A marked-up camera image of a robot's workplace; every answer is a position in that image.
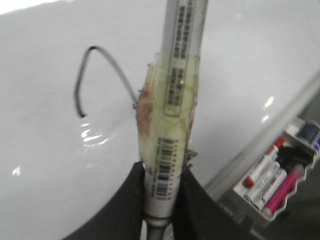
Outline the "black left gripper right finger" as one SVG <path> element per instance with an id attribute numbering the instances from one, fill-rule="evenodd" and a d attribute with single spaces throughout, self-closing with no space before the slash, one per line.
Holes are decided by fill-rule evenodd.
<path id="1" fill-rule="evenodd" d="M 172 217 L 176 240 L 257 240 L 205 192 L 187 167 L 181 174 Z"/>

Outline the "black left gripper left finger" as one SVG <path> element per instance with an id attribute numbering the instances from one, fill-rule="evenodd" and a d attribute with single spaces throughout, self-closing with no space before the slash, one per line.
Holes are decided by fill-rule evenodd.
<path id="1" fill-rule="evenodd" d="M 143 221 L 144 175 L 143 164 L 134 163 L 127 178 L 108 203 L 65 239 L 139 240 Z"/>

